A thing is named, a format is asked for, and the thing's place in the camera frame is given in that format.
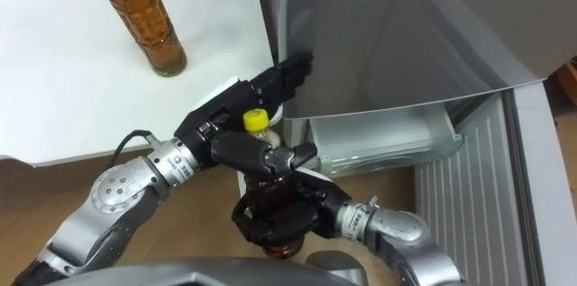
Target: yellow bottle cap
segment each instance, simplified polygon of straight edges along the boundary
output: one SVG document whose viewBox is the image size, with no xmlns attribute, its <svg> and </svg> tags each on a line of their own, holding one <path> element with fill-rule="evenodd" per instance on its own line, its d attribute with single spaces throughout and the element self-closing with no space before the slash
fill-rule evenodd
<svg viewBox="0 0 577 286">
<path fill-rule="evenodd" d="M 244 113 L 243 121 L 247 132 L 258 132 L 269 126 L 269 115 L 264 109 L 253 109 Z"/>
</svg>

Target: plastic bottle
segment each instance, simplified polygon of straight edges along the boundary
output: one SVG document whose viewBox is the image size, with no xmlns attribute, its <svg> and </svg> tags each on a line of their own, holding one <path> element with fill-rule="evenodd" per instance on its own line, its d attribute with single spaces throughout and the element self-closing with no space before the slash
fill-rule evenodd
<svg viewBox="0 0 577 286">
<path fill-rule="evenodd" d="M 110 0 L 154 70 L 163 77 L 180 74 L 187 56 L 161 0 Z"/>
<path fill-rule="evenodd" d="M 263 140 L 273 148 L 282 143 L 280 136 L 269 128 L 269 117 L 264 109 L 253 109 L 243 115 L 244 129 L 254 137 Z M 266 217 L 269 213 L 283 208 L 294 200 L 295 186 L 284 177 L 275 180 L 263 180 L 258 176 L 244 175 L 246 192 L 253 195 L 254 206 L 249 208 L 255 218 Z M 276 259 L 288 259 L 297 254 L 303 246 L 305 237 L 288 244 L 263 247 L 262 251 Z"/>
</svg>

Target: silver refrigerator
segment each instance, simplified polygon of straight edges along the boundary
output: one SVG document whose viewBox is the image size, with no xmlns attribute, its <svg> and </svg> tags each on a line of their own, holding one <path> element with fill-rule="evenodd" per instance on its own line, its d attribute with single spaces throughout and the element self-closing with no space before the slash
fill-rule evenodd
<svg viewBox="0 0 577 286">
<path fill-rule="evenodd" d="M 417 213 L 474 285 L 573 285 L 577 223 L 541 81 L 574 0 L 261 0 L 273 55 L 310 51 L 289 143 L 338 177 L 412 166 Z"/>
</svg>

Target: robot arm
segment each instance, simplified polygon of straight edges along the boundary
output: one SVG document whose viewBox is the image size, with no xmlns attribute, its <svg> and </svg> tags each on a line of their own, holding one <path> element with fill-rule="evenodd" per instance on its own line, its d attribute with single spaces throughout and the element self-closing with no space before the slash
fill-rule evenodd
<svg viewBox="0 0 577 286">
<path fill-rule="evenodd" d="M 233 221 L 247 241 L 258 245 L 287 242 L 309 231 L 364 244 L 397 274 L 401 285 L 465 285 L 453 260 L 437 246 L 420 217 L 379 208 L 375 197 L 366 204 L 353 202 L 332 181 L 319 176 L 305 169 L 290 173 L 300 200 L 261 220 L 244 214 L 246 200 L 241 198 Z"/>
<path fill-rule="evenodd" d="M 379 208 L 375 197 L 366 204 L 344 203 L 336 228 L 342 237 L 367 246 L 397 274 L 401 285 L 462 282 L 453 260 L 439 248 L 420 217 Z"/>
<path fill-rule="evenodd" d="M 287 174 L 314 156 L 314 145 L 272 150 L 241 133 L 243 113 L 263 107 L 273 116 L 294 96 L 311 62 L 310 55 L 297 55 L 251 81 L 232 84 L 188 114 L 170 141 L 147 136 L 152 153 L 100 175 L 86 201 L 60 225 L 14 285 L 43 285 L 114 265 L 169 190 L 197 171 L 222 163 L 255 174 Z"/>
</svg>

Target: refrigerator drawer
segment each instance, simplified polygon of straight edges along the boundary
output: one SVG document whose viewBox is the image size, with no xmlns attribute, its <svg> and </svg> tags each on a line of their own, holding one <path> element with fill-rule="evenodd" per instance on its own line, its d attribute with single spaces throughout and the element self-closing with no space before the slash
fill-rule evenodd
<svg viewBox="0 0 577 286">
<path fill-rule="evenodd" d="M 463 143 L 443 104 L 309 119 L 306 139 L 318 147 L 309 167 L 328 177 L 435 161 Z"/>
</svg>

